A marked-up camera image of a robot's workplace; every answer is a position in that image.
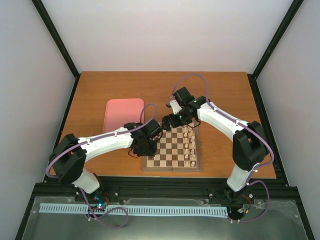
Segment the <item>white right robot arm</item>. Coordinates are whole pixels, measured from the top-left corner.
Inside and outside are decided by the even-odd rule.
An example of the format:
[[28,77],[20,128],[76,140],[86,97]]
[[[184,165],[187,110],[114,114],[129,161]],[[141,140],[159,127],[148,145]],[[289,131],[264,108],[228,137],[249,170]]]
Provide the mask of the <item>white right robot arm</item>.
[[207,97],[195,98],[186,87],[171,94],[166,106],[172,109],[172,113],[162,118],[164,130],[204,122],[232,141],[234,168],[226,182],[231,192],[240,192],[249,184],[252,174],[271,151],[260,123],[235,118]]

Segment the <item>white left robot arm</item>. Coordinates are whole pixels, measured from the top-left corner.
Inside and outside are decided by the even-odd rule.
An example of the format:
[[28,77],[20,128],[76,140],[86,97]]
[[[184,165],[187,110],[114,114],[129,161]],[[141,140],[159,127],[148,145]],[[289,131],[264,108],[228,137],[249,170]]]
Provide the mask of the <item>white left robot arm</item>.
[[152,119],[144,124],[126,123],[114,131],[91,137],[66,135],[49,156],[47,176],[62,185],[73,184],[86,192],[92,201],[103,198],[104,188],[98,177],[85,169],[93,158],[120,149],[129,149],[137,157],[153,157],[162,137],[160,124]]

